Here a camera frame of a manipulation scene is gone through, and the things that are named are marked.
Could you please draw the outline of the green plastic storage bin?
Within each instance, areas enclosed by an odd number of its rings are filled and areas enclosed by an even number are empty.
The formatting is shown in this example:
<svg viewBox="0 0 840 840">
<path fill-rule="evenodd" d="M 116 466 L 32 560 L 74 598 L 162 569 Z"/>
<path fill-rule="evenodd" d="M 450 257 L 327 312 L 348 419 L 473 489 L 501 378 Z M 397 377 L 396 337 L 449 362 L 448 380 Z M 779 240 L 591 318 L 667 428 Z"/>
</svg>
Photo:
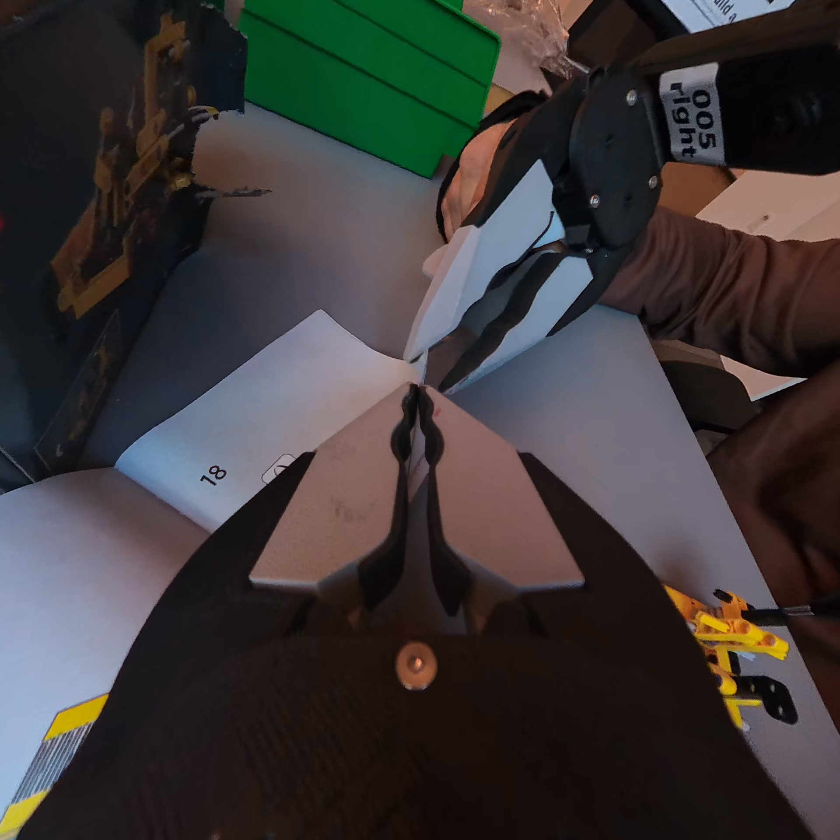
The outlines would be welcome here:
<svg viewBox="0 0 840 840">
<path fill-rule="evenodd" d="M 243 2 L 245 99 L 431 178 L 477 129 L 501 49 L 463 6 Z"/>
</svg>

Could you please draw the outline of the yellow lego model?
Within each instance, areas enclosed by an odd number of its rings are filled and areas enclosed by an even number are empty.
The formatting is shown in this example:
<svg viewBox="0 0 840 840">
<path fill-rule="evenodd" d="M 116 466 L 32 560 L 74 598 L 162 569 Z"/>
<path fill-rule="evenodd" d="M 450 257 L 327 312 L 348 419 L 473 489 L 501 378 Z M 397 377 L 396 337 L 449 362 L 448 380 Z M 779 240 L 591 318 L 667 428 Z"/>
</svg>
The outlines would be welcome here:
<svg viewBox="0 0 840 840">
<path fill-rule="evenodd" d="M 795 725 L 799 713 L 787 686 L 769 676 L 748 675 L 741 670 L 743 660 L 752 661 L 759 655 L 784 662 L 790 644 L 752 623 L 747 618 L 751 606 L 733 592 L 716 590 L 720 605 L 713 607 L 667 584 L 664 589 L 700 646 L 733 725 L 747 732 L 749 726 L 742 712 L 758 707 L 777 722 Z"/>
</svg>

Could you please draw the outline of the person's leg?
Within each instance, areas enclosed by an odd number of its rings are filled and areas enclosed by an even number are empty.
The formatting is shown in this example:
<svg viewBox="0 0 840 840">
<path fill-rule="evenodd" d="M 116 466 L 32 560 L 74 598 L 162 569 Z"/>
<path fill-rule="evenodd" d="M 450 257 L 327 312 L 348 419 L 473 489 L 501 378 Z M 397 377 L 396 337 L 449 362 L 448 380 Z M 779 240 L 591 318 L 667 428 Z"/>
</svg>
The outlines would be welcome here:
<svg viewBox="0 0 840 840">
<path fill-rule="evenodd" d="M 708 456 L 779 607 L 838 593 L 838 365 L 773 395 Z"/>
</svg>

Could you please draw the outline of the person's right hand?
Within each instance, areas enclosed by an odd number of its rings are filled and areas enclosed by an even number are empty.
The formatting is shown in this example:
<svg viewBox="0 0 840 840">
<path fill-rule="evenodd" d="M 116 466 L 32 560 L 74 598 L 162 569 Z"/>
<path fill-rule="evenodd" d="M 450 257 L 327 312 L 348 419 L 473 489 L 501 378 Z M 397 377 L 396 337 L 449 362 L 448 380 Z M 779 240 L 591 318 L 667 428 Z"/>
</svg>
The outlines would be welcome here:
<svg viewBox="0 0 840 840">
<path fill-rule="evenodd" d="M 437 216 L 445 242 L 483 197 L 497 147 L 514 123 L 515 120 L 499 122 L 478 133 L 460 153 L 452 177 L 442 184 Z"/>
</svg>

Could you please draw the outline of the black chair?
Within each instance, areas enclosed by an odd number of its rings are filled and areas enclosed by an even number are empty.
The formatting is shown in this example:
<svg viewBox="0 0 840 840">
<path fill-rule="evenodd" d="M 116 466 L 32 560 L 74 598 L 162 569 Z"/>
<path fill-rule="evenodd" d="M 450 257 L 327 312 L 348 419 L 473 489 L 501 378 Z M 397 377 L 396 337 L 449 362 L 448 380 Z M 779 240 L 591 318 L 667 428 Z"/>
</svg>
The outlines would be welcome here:
<svg viewBox="0 0 840 840">
<path fill-rule="evenodd" d="M 655 340 L 652 347 L 694 432 L 732 434 L 761 414 L 718 353 L 675 340 Z"/>
</svg>

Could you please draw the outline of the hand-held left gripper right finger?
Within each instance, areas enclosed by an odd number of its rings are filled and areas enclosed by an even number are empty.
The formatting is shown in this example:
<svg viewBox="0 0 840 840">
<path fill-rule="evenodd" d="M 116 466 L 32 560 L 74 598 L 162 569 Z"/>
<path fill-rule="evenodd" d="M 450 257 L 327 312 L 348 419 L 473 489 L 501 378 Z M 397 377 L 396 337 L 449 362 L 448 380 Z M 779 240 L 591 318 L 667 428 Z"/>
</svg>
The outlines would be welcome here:
<svg viewBox="0 0 840 840">
<path fill-rule="evenodd" d="M 433 388 L 418 391 L 430 570 L 449 616 L 488 618 L 521 595 L 585 577 L 520 453 Z"/>
</svg>

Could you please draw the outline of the person's right forearm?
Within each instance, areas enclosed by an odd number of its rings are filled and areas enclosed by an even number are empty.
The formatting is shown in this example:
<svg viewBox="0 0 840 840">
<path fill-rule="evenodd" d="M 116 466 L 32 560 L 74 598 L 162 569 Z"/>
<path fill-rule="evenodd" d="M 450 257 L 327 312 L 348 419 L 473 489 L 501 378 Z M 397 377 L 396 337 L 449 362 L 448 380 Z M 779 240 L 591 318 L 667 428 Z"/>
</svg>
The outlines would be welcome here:
<svg viewBox="0 0 840 840">
<path fill-rule="evenodd" d="M 836 238 L 777 241 L 658 209 L 599 303 L 654 339 L 838 385 Z"/>
</svg>

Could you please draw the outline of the clear plastic bag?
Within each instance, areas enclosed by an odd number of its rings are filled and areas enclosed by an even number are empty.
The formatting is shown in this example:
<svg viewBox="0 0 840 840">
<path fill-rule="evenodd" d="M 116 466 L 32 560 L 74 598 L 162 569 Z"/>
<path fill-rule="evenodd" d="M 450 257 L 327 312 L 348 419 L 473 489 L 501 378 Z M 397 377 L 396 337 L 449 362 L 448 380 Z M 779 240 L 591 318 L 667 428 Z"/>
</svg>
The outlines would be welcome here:
<svg viewBox="0 0 840 840">
<path fill-rule="evenodd" d="M 463 11 L 496 32 L 540 71 L 566 80 L 589 67 L 571 57 L 571 25 L 591 2 L 464 1 Z"/>
</svg>

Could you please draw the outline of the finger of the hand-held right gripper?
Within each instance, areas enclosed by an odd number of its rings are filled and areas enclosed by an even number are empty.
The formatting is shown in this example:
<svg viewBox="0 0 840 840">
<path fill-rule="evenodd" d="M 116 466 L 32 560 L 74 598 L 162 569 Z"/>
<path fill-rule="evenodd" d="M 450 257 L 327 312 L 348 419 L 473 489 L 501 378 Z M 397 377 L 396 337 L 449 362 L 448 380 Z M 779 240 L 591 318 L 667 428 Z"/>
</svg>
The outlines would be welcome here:
<svg viewBox="0 0 840 840">
<path fill-rule="evenodd" d="M 595 305 L 630 248 L 586 257 L 547 248 L 500 273 L 438 344 L 438 390 L 454 393 L 556 333 Z"/>
<path fill-rule="evenodd" d="M 564 222 L 553 197 L 581 102 L 575 83 L 569 95 L 562 88 L 552 96 L 523 91 L 481 120 L 473 138 L 492 125 L 515 123 L 497 147 L 483 197 L 423 266 L 430 285 L 406 342 L 406 362 L 438 364 L 440 341 L 472 303 L 501 283 L 508 267 L 550 248 L 585 257 L 569 248 L 571 223 Z"/>
</svg>

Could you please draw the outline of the black lego box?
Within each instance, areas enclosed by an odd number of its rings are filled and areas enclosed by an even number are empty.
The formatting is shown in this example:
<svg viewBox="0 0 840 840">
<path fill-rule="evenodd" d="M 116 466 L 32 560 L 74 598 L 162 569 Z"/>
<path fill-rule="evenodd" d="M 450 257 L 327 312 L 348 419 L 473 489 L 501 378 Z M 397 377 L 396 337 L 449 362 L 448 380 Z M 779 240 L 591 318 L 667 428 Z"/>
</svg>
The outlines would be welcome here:
<svg viewBox="0 0 840 840">
<path fill-rule="evenodd" d="M 73 470 L 224 192 L 201 128 L 245 105 L 224 2 L 1 2 L 1 488 Z"/>
</svg>

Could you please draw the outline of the white panel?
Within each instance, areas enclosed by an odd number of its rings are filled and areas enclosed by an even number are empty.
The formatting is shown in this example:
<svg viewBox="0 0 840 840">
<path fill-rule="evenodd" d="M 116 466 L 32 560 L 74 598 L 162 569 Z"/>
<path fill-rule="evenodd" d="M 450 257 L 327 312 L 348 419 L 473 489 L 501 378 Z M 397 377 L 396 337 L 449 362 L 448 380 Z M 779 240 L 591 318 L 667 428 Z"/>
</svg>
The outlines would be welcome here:
<svg viewBox="0 0 840 840">
<path fill-rule="evenodd" d="M 746 172 L 697 217 L 776 240 L 839 238 L 839 174 Z"/>
</svg>

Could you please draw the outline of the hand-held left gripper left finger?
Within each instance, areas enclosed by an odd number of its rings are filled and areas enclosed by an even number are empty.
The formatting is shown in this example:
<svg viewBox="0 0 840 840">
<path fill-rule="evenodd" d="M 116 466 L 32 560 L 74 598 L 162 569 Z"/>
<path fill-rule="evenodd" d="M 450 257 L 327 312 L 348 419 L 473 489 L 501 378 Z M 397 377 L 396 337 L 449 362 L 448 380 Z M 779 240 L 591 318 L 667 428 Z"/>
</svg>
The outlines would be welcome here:
<svg viewBox="0 0 840 840">
<path fill-rule="evenodd" d="M 372 612 L 405 563 L 419 388 L 405 383 L 316 450 L 250 572 L 253 586 Z"/>
</svg>

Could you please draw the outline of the white instruction booklet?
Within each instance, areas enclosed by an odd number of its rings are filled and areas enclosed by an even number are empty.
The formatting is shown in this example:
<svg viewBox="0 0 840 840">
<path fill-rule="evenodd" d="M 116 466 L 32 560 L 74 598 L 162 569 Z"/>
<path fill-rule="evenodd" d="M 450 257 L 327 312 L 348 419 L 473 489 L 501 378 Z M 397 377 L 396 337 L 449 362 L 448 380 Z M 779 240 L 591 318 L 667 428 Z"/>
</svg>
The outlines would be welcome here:
<svg viewBox="0 0 840 840">
<path fill-rule="evenodd" d="M 296 457 L 417 381 L 316 311 L 114 467 L 2 495 L 2 838 L 67 767 L 200 542 Z"/>
</svg>

